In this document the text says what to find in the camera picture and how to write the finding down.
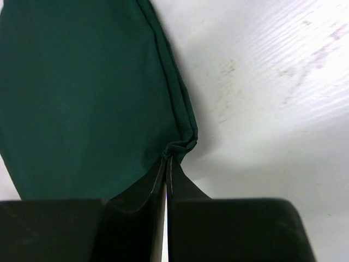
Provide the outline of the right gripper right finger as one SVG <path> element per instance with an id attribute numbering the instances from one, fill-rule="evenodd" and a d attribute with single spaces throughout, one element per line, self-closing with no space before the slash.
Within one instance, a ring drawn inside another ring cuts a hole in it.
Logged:
<path id="1" fill-rule="evenodd" d="M 315 261 L 296 208 L 275 198 L 212 199 L 167 163 L 170 261 Z"/>

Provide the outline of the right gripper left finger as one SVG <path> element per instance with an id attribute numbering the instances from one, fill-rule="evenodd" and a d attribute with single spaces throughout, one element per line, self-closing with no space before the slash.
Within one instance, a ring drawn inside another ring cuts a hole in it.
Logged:
<path id="1" fill-rule="evenodd" d="M 1 261 L 151 261 L 165 165 L 111 200 L 1 202 Z"/>

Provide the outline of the dark green cloth napkin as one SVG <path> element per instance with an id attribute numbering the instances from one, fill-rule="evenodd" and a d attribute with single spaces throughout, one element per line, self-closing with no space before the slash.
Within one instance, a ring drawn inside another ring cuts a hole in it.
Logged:
<path id="1" fill-rule="evenodd" d="M 196 143 L 150 1 L 4 1 L 1 155 L 22 200 L 112 199 Z"/>

